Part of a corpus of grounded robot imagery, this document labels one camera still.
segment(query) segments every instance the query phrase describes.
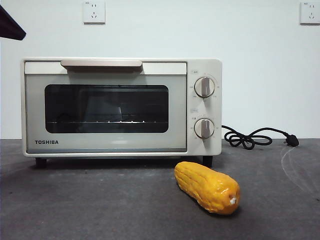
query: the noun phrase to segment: oven window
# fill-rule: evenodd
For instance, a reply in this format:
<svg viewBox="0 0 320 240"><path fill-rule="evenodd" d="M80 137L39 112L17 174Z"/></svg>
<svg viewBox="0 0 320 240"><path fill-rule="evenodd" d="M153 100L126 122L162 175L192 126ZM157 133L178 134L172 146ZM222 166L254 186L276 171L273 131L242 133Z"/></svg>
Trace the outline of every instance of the oven window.
<svg viewBox="0 0 320 240"><path fill-rule="evenodd" d="M164 133L169 93L164 85L46 86L45 128L66 133Z"/></svg>

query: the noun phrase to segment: oven door handle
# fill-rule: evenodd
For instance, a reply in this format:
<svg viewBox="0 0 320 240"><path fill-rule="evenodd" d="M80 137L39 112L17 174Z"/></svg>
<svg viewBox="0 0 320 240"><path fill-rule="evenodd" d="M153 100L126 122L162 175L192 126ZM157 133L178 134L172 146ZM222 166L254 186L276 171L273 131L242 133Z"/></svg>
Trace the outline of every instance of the oven door handle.
<svg viewBox="0 0 320 240"><path fill-rule="evenodd" d="M143 64L140 60L71 60L60 62L61 66L73 72L108 72L108 73L141 73Z"/></svg>

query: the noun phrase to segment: control knob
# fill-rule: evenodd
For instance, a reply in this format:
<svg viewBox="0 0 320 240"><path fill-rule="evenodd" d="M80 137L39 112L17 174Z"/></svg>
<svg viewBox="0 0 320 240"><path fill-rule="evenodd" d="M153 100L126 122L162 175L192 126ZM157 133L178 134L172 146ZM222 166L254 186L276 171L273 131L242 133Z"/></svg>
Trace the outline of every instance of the control knob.
<svg viewBox="0 0 320 240"><path fill-rule="evenodd" d="M215 125L211 120L202 118L195 123L194 131L199 138L207 139L214 134Z"/></svg>
<svg viewBox="0 0 320 240"><path fill-rule="evenodd" d="M198 96L207 98L214 93L215 83L211 78L204 76L195 82L194 90Z"/></svg>

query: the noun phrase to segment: power cord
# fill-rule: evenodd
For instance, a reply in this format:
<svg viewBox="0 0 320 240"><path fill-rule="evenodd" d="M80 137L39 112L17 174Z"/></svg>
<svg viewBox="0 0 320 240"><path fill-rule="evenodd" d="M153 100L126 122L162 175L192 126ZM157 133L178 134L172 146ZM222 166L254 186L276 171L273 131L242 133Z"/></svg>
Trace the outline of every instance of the power cord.
<svg viewBox="0 0 320 240"><path fill-rule="evenodd" d="M238 147L240 144L242 144L244 149L252 150L255 147L255 145L260 145L260 146L270 145L272 143L272 139L270 137L265 135L255 135L256 133L264 130L270 130L270 131L283 134L286 137L286 140L284 143L287 143L288 146L296 147L299 145L299 141L295 135L289 135L285 131L281 131L271 127L259 128L253 131L252 133L250 133L249 135L244 135L240 132L237 132L236 130L234 130L229 126L222 125L221 127L224 129L230 130L224 135L224 139L227 142L229 142L229 144L232 147ZM265 139L267 140L267 142L256 141L254 139Z"/></svg>

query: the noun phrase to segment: dark tabletop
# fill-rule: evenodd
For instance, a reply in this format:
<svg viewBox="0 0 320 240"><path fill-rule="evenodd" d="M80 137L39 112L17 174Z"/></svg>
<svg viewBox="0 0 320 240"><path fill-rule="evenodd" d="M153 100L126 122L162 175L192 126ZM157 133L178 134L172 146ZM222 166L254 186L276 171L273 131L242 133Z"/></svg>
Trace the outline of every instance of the dark tabletop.
<svg viewBox="0 0 320 240"><path fill-rule="evenodd" d="M293 148L222 145L213 169L234 178L240 207L207 213L174 178L181 159L51 159L35 169L21 140L1 141L1 240L320 238L320 139Z"/></svg>

